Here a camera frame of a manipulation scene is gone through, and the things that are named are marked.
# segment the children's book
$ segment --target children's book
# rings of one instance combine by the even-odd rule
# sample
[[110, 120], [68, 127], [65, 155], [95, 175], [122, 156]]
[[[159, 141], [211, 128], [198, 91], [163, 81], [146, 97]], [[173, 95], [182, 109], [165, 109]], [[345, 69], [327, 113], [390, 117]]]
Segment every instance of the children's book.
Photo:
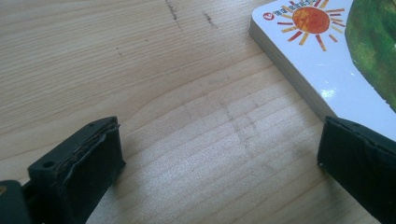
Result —
[[396, 0], [278, 0], [249, 33], [321, 119], [396, 141]]

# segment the white book cover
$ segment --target white book cover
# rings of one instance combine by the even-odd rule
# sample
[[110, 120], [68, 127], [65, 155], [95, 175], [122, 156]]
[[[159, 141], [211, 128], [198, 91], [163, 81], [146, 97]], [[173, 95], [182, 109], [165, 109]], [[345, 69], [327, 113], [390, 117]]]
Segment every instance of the white book cover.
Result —
[[[361, 74], [348, 49], [346, 28], [352, 2], [278, 0], [256, 8], [252, 20], [337, 117], [396, 141], [396, 113]], [[390, 50], [396, 54], [396, 43]]]

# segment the wooden table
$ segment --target wooden table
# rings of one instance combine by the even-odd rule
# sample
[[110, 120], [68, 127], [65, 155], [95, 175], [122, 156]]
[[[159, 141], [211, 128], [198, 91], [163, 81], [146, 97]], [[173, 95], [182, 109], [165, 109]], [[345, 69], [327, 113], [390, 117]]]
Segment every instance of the wooden table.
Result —
[[266, 2], [1, 0], [0, 179], [118, 116], [127, 166], [89, 223], [376, 223], [248, 35]]

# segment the green illustration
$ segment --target green illustration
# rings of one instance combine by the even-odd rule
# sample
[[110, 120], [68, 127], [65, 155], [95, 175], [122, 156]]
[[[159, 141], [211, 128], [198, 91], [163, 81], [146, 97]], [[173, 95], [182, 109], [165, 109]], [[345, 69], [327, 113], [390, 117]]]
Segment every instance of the green illustration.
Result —
[[346, 42], [355, 66], [396, 112], [396, 0], [354, 0]]

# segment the orange sun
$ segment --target orange sun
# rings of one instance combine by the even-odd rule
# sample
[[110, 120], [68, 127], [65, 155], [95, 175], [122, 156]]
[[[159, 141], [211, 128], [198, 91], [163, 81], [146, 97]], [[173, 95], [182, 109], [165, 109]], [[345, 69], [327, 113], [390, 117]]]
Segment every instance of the orange sun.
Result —
[[[329, 3], [329, 0], [324, 0], [321, 5], [319, 3], [321, 0], [311, 0], [308, 6], [303, 7], [293, 7], [299, 6], [299, 4], [291, 3], [291, 7], [282, 8], [286, 9], [289, 13], [292, 13], [292, 16], [286, 14], [282, 14], [282, 17], [291, 19], [292, 22], [278, 22], [279, 25], [293, 25], [292, 27], [286, 28], [282, 30], [283, 33], [290, 32], [293, 30], [299, 30], [296, 34], [294, 34], [289, 42], [293, 41], [297, 37], [299, 37], [302, 33], [304, 33], [303, 38], [301, 39], [299, 45], [303, 45], [305, 40], [308, 38], [310, 34], [315, 35], [315, 38], [320, 44], [320, 47], [323, 51], [326, 51], [326, 47], [322, 41], [320, 34], [323, 34], [332, 28], [334, 31], [342, 34], [343, 31], [337, 28], [336, 26], [345, 27], [342, 23], [343, 21], [337, 19], [337, 17], [341, 16], [340, 12], [345, 11], [343, 8], [332, 9], [332, 10], [322, 10]], [[329, 38], [333, 42], [338, 42], [338, 40], [332, 35], [329, 34]]]

